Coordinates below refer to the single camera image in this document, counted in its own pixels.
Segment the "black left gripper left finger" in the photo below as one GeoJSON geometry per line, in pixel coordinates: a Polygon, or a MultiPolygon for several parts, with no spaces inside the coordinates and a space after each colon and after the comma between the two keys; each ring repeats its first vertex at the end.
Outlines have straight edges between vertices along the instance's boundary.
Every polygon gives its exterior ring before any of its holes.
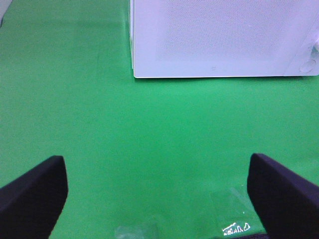
{"type": "Polygon", "coordinates": [[[51,156],[0,189],[0,237],[47,239],[68,196],[63,156],[51,156]]]}

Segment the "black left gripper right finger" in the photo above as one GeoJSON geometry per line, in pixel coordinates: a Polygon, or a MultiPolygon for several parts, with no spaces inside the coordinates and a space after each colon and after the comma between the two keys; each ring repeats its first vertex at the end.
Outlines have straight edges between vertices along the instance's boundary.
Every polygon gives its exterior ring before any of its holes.
{"type": "Polygon", "coordinates": [[[247,192],[271,239],[319,237],[319,187],[267,155],[251,155],[247,192]]]}

